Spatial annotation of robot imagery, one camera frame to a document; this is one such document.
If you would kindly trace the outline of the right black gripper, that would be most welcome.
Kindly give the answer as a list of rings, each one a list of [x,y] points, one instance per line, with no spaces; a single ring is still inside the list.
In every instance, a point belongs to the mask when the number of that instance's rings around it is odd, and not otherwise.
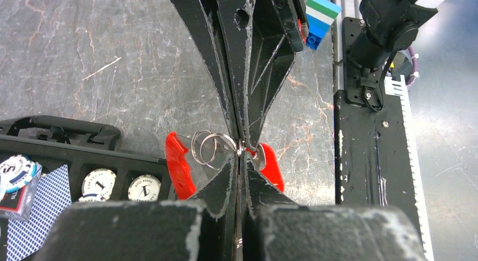
[[[229,136],[257,148],[265,117],[306,47],[304,0],[170,0],[219,96]]]

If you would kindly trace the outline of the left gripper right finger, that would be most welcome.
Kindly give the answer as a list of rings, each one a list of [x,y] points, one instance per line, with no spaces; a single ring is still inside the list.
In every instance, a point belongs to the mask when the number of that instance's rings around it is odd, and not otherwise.
[[[240,157],[245,260],[426,260],[411,220],[396,207],[302,206]]]

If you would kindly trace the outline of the red key tag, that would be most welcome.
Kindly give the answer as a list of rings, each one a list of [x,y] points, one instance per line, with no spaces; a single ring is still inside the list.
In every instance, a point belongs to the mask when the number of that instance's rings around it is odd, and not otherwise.
[[[259,143],[255,152],[249,148],[246,148],[246,151],[253,156],[259,172],[279,191],[283,192],[285,189],[284,180],[274,150],[264,143]]]

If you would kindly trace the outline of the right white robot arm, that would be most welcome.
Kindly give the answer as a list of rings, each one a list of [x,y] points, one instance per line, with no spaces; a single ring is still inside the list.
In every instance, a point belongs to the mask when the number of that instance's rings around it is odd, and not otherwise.
[[[322,39],[340,7],[318,0],[170,0],[187,27],[220,98],[234,140],[256,150],[264,120],[298,52]],[[349,100],[380,112],[385,70],[444,0],[362,0],[364,21],[344,48]]]

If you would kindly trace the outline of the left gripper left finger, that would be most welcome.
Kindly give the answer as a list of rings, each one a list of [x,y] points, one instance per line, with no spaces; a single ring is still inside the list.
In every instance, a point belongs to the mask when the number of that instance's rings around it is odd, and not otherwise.
[[[234,260],[238,158],[187,200],[84,202],[52,226],[35,260]]]

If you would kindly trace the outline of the red keyring carabiner with rings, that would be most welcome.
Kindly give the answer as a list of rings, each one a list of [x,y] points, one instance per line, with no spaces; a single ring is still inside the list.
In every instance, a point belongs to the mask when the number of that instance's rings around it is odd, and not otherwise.
[[[177,198],[186,200],[222,169],[240,146],[230,136],[198,130],[192,136],[170,132],[165,139],[166,163]]]

